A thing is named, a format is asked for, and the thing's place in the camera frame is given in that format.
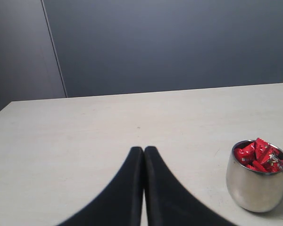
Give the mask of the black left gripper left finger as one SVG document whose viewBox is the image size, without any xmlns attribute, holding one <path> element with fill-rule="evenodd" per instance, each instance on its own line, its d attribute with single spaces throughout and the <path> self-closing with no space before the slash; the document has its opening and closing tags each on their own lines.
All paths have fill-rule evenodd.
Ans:
<svg viewBox="0 0 283 226">
<path fill-rule="evenodd" d="M 61 226 L 139 226 L 144 188 L 144 154 L 132 147 L 110 183 Z"/>
</svg>

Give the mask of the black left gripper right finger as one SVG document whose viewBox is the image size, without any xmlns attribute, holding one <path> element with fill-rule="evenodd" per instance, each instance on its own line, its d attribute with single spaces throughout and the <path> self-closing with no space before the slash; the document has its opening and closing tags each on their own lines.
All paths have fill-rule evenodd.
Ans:
<svg viewBox="0 0 283 226">
<path fill-rule="evenodd" d="M 196 199 L 177 180 L 154 146 L 144 150 L 149 226 L 233 226 Z"/>
</svg>

